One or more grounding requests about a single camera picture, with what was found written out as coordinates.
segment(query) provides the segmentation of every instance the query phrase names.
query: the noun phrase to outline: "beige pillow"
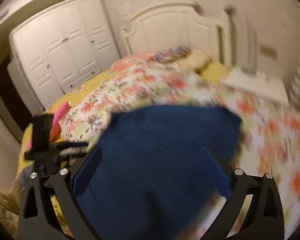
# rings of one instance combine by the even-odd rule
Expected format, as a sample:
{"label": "beige pillow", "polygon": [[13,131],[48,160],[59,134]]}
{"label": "beige pillow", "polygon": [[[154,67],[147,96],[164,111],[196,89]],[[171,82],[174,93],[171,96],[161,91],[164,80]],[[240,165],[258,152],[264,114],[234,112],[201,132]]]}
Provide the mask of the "beige pillow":
{"label": "beige pillow", "polygon": [[199,49],[191,49],[187,56],[175,60],[182,69],[186,68],[193,71],[202,69],[210,61],[210,56]]}

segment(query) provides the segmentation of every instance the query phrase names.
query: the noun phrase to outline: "brown fabric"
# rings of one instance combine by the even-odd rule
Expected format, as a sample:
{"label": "brown fabric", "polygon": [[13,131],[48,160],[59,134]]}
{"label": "brown fabric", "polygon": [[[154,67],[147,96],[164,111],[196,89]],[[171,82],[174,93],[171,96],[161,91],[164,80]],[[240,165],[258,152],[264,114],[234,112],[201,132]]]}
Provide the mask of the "brown fabric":
{"label": "brown fabric", "polygon": [[0,190],[0,222],[14,239],[17,238],[22,193],[21,184],[17,180],[9,191]]}

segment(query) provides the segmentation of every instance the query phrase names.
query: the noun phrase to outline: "white wardrobe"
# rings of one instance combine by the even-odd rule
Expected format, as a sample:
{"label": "white wardrobe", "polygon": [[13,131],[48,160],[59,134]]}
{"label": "white wardrobe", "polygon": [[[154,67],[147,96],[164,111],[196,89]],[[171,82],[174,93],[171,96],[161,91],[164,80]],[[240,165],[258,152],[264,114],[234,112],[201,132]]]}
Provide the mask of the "white wardrobe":
{"label": "white wardrobe", "polygon": [[119,59],[101,0],[43,10],[11,32],[10,45],[45,108]]}

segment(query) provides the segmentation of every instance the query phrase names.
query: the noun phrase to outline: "wardrobe door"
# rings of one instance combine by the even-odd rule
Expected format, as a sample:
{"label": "wardrobe door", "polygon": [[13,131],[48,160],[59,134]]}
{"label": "wardrobe door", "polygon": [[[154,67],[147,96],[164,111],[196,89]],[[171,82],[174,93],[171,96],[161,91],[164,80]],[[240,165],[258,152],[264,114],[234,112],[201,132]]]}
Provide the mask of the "wardrobe door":
{"label": "wardrobe door", "polygon": [[71,53],[66,45],[65,37],[61,31],[56,10],[45,13],[38,19],[38,33],[40,41],[59,84],[65,88],[78,74]]}
{"label": "wardrobe door", "polygon": [[77,1],[58,8],[62,32],[66,37],[74,64],[80,73],[95,67],[98,60],[85,32]]}
{"label": "wardrobe door", "polygon": [[49,70],[42,52],[38,20],[34,19],[13,35],[13,42],[23,70],[42,105],[47,109],[64,93]]}
{"label": "wardrobe door", "polygon": [[100,0],[78,0],[93,48],[102,70],[119,60],[117,47],[108,27]]}

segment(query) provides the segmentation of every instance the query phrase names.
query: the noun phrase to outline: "wardrobe drawer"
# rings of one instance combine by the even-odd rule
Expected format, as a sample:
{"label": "wardrobe drawer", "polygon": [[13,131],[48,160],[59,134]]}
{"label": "wardrobe drawer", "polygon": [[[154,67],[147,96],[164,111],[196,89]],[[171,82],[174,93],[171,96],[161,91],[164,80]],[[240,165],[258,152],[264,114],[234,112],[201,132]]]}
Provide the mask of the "wardrobe drawer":
{"label": "wardrobe drawer", "polygon": [[96,67],[90,69],[85,74],[83,74],[82,76],[79,76],[77,79],[75,79],[74,81],[72,81],[71,83],[66,85],[65,86],[66,92],[69,92],[69,91],[77,88],[78,86],[80,86],[81,84],[83,84],[84,82],[86,82],[87,80],[89,80],[90,78],[92,78],[93,76],[95,76],[101,72],[102,71],[100,70],[99,65],[97,65]]}

